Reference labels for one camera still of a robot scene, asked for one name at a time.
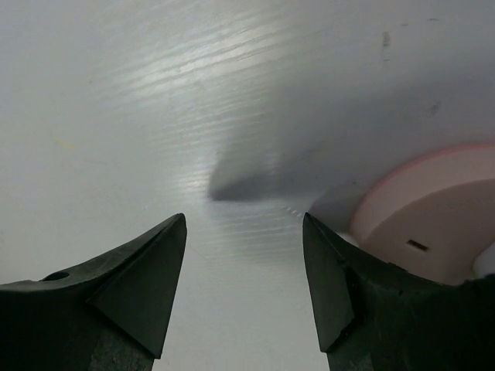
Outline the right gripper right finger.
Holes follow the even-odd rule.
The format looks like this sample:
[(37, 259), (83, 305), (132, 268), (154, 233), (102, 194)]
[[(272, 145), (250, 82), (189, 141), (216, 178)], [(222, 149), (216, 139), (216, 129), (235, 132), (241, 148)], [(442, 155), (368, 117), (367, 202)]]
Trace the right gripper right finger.
[(492, 370), (494, 277), (440, 284), (383, 262), (311, 215), (302, 246), (332, 370)]

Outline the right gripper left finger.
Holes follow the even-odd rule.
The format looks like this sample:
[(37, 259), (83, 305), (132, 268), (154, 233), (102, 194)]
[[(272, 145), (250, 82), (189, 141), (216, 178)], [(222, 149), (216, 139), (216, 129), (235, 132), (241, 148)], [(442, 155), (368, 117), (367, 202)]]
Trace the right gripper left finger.
[(163, 352), (186, 247), (178, 213), (40, 281), (1, 286), (3, 370), (150, 370)]

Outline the pink round power strip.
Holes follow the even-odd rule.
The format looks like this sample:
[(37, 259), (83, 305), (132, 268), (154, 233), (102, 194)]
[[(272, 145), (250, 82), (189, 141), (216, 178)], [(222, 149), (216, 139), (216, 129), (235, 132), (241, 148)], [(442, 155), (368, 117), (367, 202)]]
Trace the pink round power strip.
[(361, 200), (350, 235), (369, 254), (457, 285), (494, 271), (494, 146), (418, 158)]

